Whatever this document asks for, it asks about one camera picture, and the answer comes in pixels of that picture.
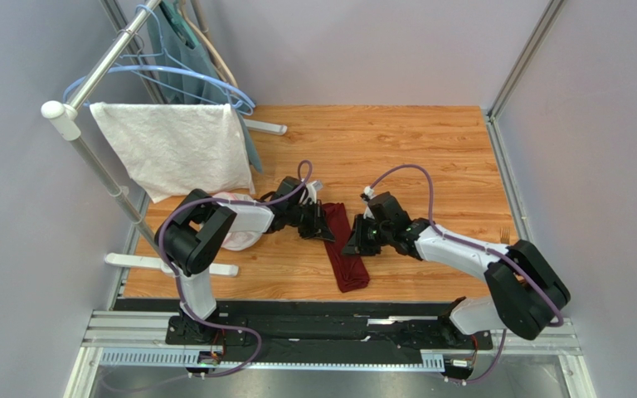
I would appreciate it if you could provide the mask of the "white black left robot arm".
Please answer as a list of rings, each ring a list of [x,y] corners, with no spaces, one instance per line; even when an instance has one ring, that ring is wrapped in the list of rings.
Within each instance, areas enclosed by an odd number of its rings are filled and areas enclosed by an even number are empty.
[[[173,273],[182,312],[206,324],[216,311],[210,265],[228,234],[271,234],[286,226],[303,239],[336,240],[315,190],[297,177],[285,177],[264,201],[218,198],[201,189],[188,194],[154,237]]]

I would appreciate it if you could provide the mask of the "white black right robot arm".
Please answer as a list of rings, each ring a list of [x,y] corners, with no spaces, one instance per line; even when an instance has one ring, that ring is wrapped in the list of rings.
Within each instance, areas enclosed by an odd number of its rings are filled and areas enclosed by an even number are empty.
[[[426,218],[410,218],[398,200],[384,192],[355,216],[342,252],[374,256],[384,246],[416,260],[448,265],[487,285],[489,295],[458,298],[440,315],[447,338],[508,329],[532,341],[544,328],[563,323],[562,310],[571,294],[530,241],[507,245],[456,234]]]

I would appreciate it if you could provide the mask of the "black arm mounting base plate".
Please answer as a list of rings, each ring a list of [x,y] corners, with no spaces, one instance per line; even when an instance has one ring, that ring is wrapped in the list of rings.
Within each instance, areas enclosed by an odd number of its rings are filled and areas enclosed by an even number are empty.
[[[507,351],[516,336],[499,330],[461,340],[447,338],[440,320],[447,303],[221,300],[206,325],[182,312],[173,298],[122,298],[112,309],[158,315],[158,341],[189,348],[193,368],[254,366],[388,367],[481,360]]]

